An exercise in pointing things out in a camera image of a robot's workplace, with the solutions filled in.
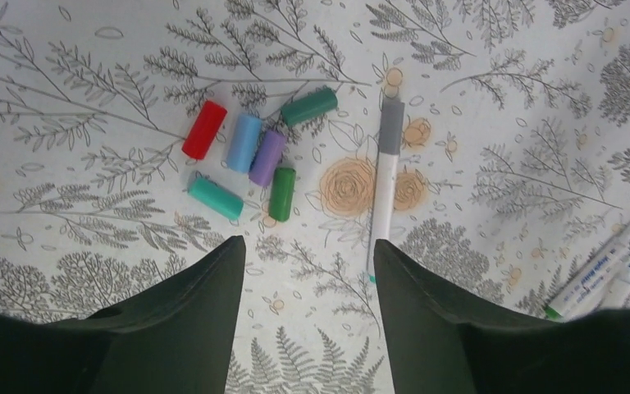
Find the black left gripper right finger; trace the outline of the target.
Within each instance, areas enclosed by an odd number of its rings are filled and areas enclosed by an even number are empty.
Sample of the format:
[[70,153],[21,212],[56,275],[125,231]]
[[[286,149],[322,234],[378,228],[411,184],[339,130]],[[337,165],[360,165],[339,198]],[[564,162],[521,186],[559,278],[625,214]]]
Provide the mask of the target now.
[[630,393],[630,309],[566,323],[484,300],[389,241],[374,253],[398,393]]

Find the white pen grey teal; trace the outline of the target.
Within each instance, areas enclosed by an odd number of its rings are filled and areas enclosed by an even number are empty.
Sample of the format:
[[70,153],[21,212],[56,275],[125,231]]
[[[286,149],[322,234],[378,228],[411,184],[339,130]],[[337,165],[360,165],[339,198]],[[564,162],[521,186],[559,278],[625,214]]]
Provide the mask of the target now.
[[377,240],[390,237],[391,218],[394,212],[397,166],[404,125],[405,105],[397,98],[384,98],[378,133],[378,154],[375,190],[372,203],[372,221],[367,257],[367,274],[376,282],[374,250]]

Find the white pen dark green cap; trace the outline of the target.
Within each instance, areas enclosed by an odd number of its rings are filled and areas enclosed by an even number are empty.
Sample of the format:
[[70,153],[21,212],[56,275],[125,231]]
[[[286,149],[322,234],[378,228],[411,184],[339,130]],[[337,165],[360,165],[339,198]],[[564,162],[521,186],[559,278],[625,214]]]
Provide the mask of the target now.
[[617,273],[630,263],[630,249],[608,253],[597,259],[573,284],[560,312],[563,318],[576,318],[594,311]]

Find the purple pen cap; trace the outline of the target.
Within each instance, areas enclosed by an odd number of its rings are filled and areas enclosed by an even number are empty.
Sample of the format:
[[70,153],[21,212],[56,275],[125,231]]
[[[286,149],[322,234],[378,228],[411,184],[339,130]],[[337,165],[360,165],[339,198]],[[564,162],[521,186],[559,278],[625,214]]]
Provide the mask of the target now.
[[249,179],[254,184],[261,187],[271,184],[285,145],[286,137],[280,132],[266,131],[249,171]]

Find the light blue pen cap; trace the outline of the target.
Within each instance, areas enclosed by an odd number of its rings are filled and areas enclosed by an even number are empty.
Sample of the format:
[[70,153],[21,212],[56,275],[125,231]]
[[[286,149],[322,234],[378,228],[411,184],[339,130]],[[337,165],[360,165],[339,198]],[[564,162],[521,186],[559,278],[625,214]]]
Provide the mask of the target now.
[[249,171],[262,125],[262,120],[252,115],[242,113],[238,116],[226,155],[229,169],[238,173]]

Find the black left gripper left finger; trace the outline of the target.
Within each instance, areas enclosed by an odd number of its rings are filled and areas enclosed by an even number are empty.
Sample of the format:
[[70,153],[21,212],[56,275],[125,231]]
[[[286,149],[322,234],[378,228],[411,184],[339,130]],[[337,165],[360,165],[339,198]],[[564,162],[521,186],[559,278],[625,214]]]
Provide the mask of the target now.
[[221,393],[244,283],[232,236],[194,265],[85,319],[0,314],[0,393]]

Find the red pen cap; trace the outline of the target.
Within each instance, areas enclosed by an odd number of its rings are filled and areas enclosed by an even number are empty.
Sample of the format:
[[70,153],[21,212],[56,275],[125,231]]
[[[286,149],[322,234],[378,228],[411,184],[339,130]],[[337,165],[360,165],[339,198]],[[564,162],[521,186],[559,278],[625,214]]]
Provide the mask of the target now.
[[220,104],[207,100],[201,107],[182,151],[192,159],[203,160],[226,118],[227,110]]

